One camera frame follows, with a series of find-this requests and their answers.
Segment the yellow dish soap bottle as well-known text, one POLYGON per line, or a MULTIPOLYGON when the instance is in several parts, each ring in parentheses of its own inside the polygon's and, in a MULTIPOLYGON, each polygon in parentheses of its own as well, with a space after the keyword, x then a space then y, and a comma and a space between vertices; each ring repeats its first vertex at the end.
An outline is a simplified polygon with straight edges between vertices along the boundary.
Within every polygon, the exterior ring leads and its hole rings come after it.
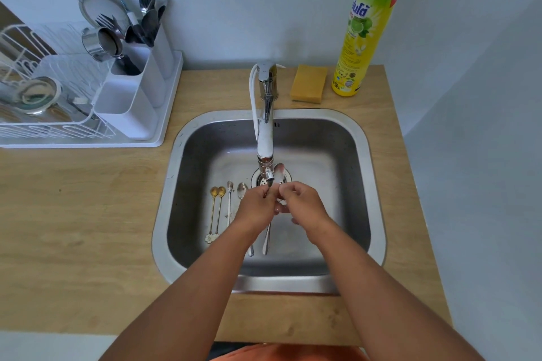
POLYGON ((342 50, 331 80, 339 96, 352 97, 361 88, 380 38, 397 0, 354 0, 342 50))

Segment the stainless steel bowl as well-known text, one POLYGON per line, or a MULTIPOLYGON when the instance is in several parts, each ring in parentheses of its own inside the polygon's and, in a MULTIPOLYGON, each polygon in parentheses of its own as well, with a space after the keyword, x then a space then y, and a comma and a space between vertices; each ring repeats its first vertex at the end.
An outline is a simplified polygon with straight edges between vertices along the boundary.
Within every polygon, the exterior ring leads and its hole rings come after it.
POLYGON ((61 83, 51 77, 41 76, 27 80, 12 97, 12 106, 19 112, 38 116, 58 104, 62 95, 61 83))

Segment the stainless steel cup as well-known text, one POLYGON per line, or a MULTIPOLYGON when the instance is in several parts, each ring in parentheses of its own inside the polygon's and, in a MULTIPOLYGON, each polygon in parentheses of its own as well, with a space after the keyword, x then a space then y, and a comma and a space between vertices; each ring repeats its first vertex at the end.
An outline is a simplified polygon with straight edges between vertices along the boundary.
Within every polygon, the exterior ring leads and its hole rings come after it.
POLYGON ((86 52, 99 63, 117 58, 123 52, 120 38, 106 27, 83 29, 81 41, 86 52))

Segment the white cutlery holder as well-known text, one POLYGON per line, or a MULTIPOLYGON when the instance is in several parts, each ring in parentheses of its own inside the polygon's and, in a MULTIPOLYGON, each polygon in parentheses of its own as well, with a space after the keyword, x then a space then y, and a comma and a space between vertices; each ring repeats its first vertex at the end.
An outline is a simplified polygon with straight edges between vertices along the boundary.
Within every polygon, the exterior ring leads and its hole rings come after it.
POLYGON ((165 102, 165 81, 177 65, 164 25, 153 48, 126 45, 125 50, 140 69, 137 76, 121 73, 114 64, 97 94, 93 110, 105 123, 136 140, 150 139, 158 123, 156 108, 165 102))

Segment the person's right forearm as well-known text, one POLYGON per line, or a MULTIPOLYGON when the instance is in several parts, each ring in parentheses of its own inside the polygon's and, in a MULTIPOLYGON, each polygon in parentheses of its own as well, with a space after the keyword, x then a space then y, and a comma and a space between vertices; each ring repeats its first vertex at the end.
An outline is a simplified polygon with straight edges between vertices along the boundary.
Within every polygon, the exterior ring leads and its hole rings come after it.
POLYGON ((334 221, 301 226, 324 257, 371 361, 485 361, 334 221))

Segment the metal mesh strainer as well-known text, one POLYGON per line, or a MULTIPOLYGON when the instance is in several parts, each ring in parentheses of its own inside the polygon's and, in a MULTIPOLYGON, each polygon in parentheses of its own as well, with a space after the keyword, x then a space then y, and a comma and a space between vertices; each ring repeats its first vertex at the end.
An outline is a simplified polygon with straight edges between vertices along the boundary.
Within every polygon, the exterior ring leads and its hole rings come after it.
POLYGON ((101 15, 116 19, 121 30, 126 30, 131 24, 125 8, 115 0, 77 0, 78 7, 84 19, 93 27, 99 28, 97 19, 101 15))

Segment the person's left hand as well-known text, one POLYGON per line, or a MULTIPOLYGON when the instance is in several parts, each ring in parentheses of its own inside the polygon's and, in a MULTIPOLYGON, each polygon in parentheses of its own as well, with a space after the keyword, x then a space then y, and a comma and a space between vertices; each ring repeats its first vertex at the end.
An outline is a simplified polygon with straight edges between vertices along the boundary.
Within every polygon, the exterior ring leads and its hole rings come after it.
POLYGON ((246 191, 231 224, 246 244, 253 243, 272 219, 282 212, 281 204, 277 201, 279 197, 278 184, 246 191))

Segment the gold flower-handled spoon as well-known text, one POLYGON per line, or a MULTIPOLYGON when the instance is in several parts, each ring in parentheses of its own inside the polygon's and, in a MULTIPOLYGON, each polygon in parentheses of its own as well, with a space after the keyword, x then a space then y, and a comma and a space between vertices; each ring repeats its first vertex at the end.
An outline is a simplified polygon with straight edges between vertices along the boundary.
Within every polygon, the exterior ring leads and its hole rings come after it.
POLYGON ((218 187, 213 186, 210 189, 210 194, 211 194, 211 196, 213 198, 213 203, 212 203, 212 207, 211 207, 211 218, 210 218, 209 231, 208 231, 208 234, 206 235, 206 238, 205 238, 205 242, 207 244, 211 244, 212 241, 213 241, 213 219, 214 219, 214 210, 215 210, 215 200, 216 200, 216 197, 219 194, 218 187))
POLYGON ((226 187, 220 186, 219 189, 218 189, 218 196, 220 198, 219 210, 218 210, 218 218, 217 218, 217 223, 216 223, 216 230, 213 233, 212 241, 215 241, 219 236, 218 232, 219 232, 219 228, 220 228, 220 214, 221 214, 222 198, 223 198, 223 196, 225 194, 226 194, 226 187))

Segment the stainless steel sink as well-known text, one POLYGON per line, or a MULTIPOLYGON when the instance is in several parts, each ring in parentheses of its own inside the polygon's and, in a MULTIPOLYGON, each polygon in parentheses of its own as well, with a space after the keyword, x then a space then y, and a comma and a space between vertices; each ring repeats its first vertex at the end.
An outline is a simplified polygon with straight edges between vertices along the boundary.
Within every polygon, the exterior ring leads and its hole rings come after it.
MULTIPOLYGON (((274 160, 292 180, 316 189, 329 216, 380 265, 386 236, 368 140, 348 116, 328 109, 275 110, 274 160)), ((239 183, 250 187, 259 169, 250 110, 214 111, 189 121, 174 140, 153 229, 152 252, 164 279, 172 283, 210 246, 213 186, 226 187, 220 228, 227 227, 227 181, 234 183, 231 220, 237 213, 239 183)), ((213 233, 219 210, 215 200, 213 233)), ((245 255, 235 292, 335 294, 319 249, 290 214, 274 217, 269 251, 266 232, 245 255)))

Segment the silver teaspoon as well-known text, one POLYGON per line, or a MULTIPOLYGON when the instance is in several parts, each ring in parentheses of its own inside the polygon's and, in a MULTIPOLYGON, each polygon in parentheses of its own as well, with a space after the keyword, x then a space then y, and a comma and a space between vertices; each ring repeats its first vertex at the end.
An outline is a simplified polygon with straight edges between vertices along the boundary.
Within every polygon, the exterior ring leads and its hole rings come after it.
MULTIPOLYGON (((237 193, 238 198, 240 200, 243 199, 243 197, 245 196, 247 190, 248 190, 248 186, 244 182, 239 183, 239 185, 237 186, 237 189, 236 189, 236 193, 237 193)), ((249 257, 254 256, 254 247, 253 247, 252 244, 250 245, 250 247, 247 250, 247 255, 249 257)))

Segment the chrome faucet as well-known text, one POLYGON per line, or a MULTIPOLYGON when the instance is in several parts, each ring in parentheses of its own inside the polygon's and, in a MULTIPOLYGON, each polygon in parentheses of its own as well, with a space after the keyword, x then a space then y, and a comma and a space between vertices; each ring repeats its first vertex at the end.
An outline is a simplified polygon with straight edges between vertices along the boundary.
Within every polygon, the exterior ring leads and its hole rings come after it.
POLYGON ((278 98, 277 64, 263 61, 253 66, 249 76, 249 97, 252 109, 256 154, 259 172, 273 173, 274 163, 274 102, 278 98))

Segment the person's right hand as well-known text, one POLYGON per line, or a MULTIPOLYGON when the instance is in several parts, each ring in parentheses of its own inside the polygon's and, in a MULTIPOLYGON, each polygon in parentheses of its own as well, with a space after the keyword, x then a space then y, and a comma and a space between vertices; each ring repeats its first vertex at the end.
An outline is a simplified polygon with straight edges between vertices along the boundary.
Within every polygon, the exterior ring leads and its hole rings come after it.
POLYGON ((330 227, 335 225, 335 222, 327 213, 318 192, 315 188, 309 187, 311 188, 310 212, 306 215, 291 215, 293 223, 300 225, 306 232, 309 241, 319 247, 323 236, 330 227))

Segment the long silver spoon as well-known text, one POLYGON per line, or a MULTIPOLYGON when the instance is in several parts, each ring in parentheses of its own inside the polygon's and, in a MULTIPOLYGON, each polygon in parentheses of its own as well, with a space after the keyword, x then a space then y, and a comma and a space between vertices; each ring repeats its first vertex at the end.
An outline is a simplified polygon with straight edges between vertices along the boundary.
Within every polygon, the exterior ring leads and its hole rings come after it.
MULTIPOLYGON (((266 184, 271 187, 273 184, 281 184, 285 178, 285 167, 283 163, 278 163, 273 168, 273 173, 266 170, 266 184)), ((270 222, 266 228, 265 239, 262 247, 262 254, 267 255, 269 251, 270 230, 272 223, 270 222)))

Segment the white drip tray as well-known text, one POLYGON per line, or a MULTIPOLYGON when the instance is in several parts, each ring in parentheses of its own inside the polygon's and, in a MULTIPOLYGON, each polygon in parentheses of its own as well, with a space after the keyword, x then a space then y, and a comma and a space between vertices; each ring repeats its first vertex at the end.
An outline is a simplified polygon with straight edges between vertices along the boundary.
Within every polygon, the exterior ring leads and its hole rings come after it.
POLYGON ((0 125, 0 148, 58 149, 58 148, 155 148, 163 144, 172 111, 177 85, 183 67, 182 53, 173 52, 177 65, 171 78, 165 81, 164 104, 156 108, 157 128, 148 140, 136 140, 100 121, 96 129, 81 124, 5 124, 0 125))

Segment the bunch of dark spoons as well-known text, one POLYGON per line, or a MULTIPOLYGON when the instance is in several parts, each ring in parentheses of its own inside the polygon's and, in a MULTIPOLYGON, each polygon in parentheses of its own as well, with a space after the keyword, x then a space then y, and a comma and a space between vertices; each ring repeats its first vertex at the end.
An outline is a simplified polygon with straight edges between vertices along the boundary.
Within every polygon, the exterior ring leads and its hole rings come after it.
POLYGON ((165 0, 159 9, 149 9, 138 24, 131 23, 125 32, 125 42, 145 44, 153 48, 160 29, 161 18, 168 4, 169 0, 165 0))

